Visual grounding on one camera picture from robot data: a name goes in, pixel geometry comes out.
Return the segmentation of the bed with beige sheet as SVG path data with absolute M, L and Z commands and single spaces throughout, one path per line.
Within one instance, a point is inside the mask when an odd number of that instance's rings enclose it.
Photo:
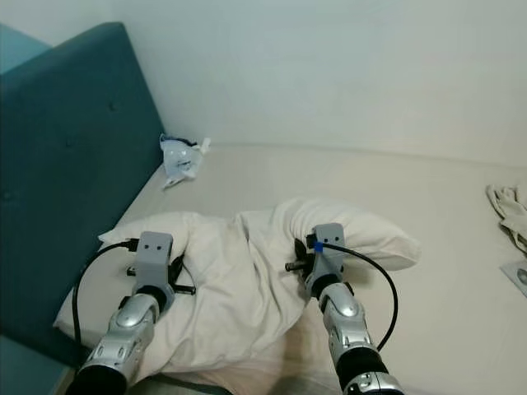
M 487 185 L 527 185 L 527 170 L 412 156 L 214 148 L 195 180 L 161 189 L 155 174 L 119 223 L 189 211 L 230 218 L 283 201 L 339 201 L 394 222 L 421 245 L 413 267 L 383 276 L 349 258 L 346 279 L 372 337 L 392 318 L 381 357 L 407 395 L 527 395 L 527 298 L 500 270 L 527 260 L 498 225 Z

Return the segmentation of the white grey paper leaflet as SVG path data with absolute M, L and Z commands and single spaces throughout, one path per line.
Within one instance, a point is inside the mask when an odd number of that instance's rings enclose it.
M 513 261 L 500 267 L 507 279 L 527 298 L 527 260 Z

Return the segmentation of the teal upholstered headboard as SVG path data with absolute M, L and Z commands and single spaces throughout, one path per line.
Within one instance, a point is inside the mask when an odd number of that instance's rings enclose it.
M 54 320 L 99 235 L 161 165 L 165 132 L 127 27 L 106 22 L 0 79 L 3 336 L 59 364 Z

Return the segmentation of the beige cloth garment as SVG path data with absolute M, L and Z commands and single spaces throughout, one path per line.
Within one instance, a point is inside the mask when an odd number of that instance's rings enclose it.
M 490 184 L 485 192 L 512 243 L 527 256 L 527 185 L 502 187 Z

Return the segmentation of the crumpled clear plastic bag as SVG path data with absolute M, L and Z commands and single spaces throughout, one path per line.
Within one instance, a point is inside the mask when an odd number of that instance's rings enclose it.
M 166 174 L 164 189 L 172 188 L 182 181 L 197 178 L 198 170 L 203 162 L 203 156 L 208 153 L 212 143 L 211 138 L 200 142 L 191 142 L 185 138 L 161 135 L 162 169 Z

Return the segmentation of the cream white pillow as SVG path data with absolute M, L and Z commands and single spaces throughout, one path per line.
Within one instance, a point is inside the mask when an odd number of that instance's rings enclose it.
M 185 256 L 180 281 L 192 283 L 195 295 L 178 295 L 177 304 L 203 302 L 204 311 L 247 302 L 248 326 L 259 324 L 261 286 L 275 295 L 280 280 L 291 280 L 293 290 L 305 290 L 304 282 L 285 266 L 294 260 L 294 243 L 305 239 L 313 226 L 339 223 L 345 229 L 346 247 L 376 260 L 388 271 L 413 267 L 421 258 L 419 242 L 394 222 L 345 203 L 324 199 L 295 198 L 275 208 L 243 211 L 230 218 L 189 211 L 169 211 L 127 221 L 103 233 L 104 245 L 137 238 L 143 232 L 172 235 L 173 251 Z M 153 345 L 166 332 L 175 334 L 177 347 L 200 347 L 207 328 L 229 330 L 240 321 L 214 321 L 185 316 L 173 306 L 159 323 Z M 338 376 L 328 348 L 328 334 L 316 305 L 306 294 L 300 319 L 285 335 L 257 355 L 211 371 L 161 372 L 188 383 L 218 385 L 238 395 L 312 395 L 338 393 Z M 140 366 L 138 377 L 153 375 Z

